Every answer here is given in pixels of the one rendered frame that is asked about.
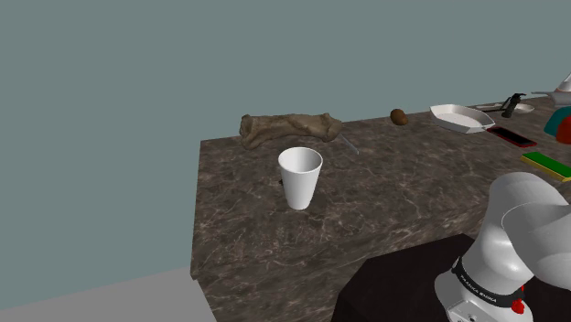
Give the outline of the white paper cup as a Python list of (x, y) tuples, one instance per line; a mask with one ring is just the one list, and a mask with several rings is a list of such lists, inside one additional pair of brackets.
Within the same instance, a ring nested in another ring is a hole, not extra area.
[(299, 146), (284, 150), (277, 161), (288, 206), (306, 209), (315, 192), (323, 157), (316, 150)]

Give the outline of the grey knife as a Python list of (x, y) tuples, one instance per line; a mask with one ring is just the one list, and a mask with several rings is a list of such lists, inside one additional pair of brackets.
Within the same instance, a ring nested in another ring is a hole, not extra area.
[(339, 137), (343, 140), (343, 142), (356, 154), (359, 155), (359, 149), (353, 145), (343, 134), (339, 134)]

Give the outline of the dark robot stand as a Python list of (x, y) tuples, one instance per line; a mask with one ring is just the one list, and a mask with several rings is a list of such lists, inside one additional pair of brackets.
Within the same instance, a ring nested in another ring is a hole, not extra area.
[[(435, 279), (473, 242), (458, 234), (368, 259), (340, 291), (331, 322), (449, 322)], [(571, 322), (571, 291), (534, 278), (524, 292), (533, 322)]]

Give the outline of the white oval dish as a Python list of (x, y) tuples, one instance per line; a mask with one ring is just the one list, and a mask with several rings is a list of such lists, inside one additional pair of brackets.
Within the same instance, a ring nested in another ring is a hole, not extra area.
[(440, 104), (429, 108), (434, 124), (461, 134), (475, 134), (495, 125), (486, 113), (457, 104)]

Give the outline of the red and black phone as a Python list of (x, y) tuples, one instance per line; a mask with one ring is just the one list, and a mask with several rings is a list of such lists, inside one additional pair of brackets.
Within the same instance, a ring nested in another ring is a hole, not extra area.
[(524, 137), (520, 134), (516, 134), (515, 132), (508, 130), (501, 126), (493, 126), (487, 129), (487, 132), (498, 136), (499, 138), (504, 139), (505, 141), (517, 145), (522, 148), (536, 146), (537, 143), (527, 137)]

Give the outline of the black spray bottle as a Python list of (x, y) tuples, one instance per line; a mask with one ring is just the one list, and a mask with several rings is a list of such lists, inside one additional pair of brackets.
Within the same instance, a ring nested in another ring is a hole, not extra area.
[(511, 97), (509, 97), (501, 107), (501, 116), (504, 118), (511, 118), (513, 111), (515, 110), (517, 104), (521, 102), (521, 98), (523, 96), (526, 96), (526, 93), (514, 93)]

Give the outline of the green and yellow book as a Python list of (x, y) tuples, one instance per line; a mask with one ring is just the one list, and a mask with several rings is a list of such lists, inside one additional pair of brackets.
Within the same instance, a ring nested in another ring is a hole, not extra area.
[(522, 154), (520, 159), (524, 163), (542, 170), (561, 182), (571, 181), (571, 166), (566, 166), (553, 158), (539, 152), (530, 152)]

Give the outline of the teal and red round object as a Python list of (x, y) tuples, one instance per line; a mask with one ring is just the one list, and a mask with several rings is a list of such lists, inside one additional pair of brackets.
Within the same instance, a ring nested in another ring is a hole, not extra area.
[(571, 106), (555, 110), (545, 124), (544, 132), (561, 144), (571, 145)]

